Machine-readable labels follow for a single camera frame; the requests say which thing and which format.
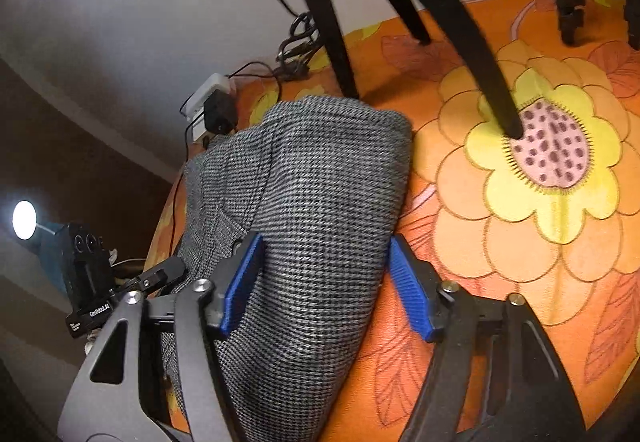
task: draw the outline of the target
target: black plug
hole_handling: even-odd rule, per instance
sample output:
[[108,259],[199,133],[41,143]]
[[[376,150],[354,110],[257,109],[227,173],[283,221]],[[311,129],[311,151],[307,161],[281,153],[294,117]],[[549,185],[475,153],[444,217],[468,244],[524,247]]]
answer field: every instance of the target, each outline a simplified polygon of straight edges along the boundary
[[236,102],[230,94],[214,90],[204,101],[204,127],[216,135],[227,135],[238,126]]

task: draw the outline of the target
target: camera lens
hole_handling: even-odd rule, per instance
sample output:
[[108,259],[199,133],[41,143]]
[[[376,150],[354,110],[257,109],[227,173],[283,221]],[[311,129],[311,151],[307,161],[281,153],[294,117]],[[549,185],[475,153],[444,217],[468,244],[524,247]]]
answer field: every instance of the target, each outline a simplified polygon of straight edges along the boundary
[[95,239],[95,236],[91,233],[86,236],[86,248],[89,249],[89,252],[94,252],[95,247],[97,247],[98,241]]
[[78,252],[84,251],[84,241],[82,240],[82,236],[80,236],[79,234],[77,234],[74,238],[74,247]]

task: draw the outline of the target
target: pink flower center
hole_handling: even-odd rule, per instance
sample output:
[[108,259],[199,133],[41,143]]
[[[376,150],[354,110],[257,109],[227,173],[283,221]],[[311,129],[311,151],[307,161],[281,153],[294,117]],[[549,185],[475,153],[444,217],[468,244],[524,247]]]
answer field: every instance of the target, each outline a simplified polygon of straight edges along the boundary
[[520,170],[533,182],[568,189],[587,173],[589,144],[576,120],[544,99],[520,111],[524,136],[510,139]]

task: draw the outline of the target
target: brown wall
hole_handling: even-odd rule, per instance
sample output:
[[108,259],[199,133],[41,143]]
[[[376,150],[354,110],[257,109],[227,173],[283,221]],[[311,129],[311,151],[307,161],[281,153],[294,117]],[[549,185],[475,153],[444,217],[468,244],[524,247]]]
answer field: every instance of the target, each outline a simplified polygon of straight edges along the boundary
[[87,224],[119,258],[144,258],[170,185],[76,126],[0,61],[0,227],[15,203]]
[[15,203],[30,200],[41,220],[86,223],[123,260],[146,256],[169,189],[69,121],[0,60],[0,359],[52,432],[85,340],[68,334],[70,304],[15,237]]

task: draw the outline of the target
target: blue gripper pad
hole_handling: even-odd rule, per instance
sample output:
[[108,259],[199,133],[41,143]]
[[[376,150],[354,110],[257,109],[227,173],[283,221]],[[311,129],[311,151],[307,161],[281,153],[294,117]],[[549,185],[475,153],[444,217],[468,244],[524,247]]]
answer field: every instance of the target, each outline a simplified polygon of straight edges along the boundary
[[231,332],[238,328],[240,320],[244,315],[247,301],[254,288],[255,280],[262,268],[262,262],[264,261],[264,241],[262,240],[262,235],[256,233],[252,238],[247,237],[244,242],[242,242],[239,250],[244,250],[244,255],[242,255],[241,252],[238,253],[238,255],[242,256],[242,259],[226,289],[224,297],[223,318],[220,323],[220,331],[225,337],[228,337]]
[[391,237],[389,246],[389,272],[396,290],[402,301],[402,306],[409,317],[409,324],[414,332],[417,332],[422,339],[432,342],[435,328],[430,320],[438,306],[437,303],[430,302],[427,293],[418,281],[415,272],[407,259],[398,239]]

